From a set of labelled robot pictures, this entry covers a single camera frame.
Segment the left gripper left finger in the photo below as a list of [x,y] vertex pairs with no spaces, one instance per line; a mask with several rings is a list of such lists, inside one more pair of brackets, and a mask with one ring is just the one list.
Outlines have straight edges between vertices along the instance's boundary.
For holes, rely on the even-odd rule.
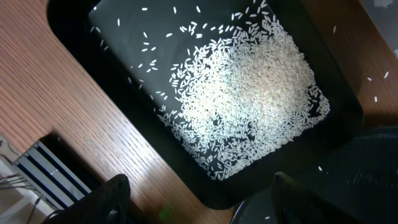
[[115,175],[72,206],[47,217],[43,224],[126,223],[130,193],[128,177]]

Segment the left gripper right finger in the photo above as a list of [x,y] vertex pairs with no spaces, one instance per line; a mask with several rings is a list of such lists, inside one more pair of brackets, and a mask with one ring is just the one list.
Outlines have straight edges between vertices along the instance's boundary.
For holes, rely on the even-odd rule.
[[278,223],[358,223],[342,209],[306,189],[283,172],[276,172],[271,200]]

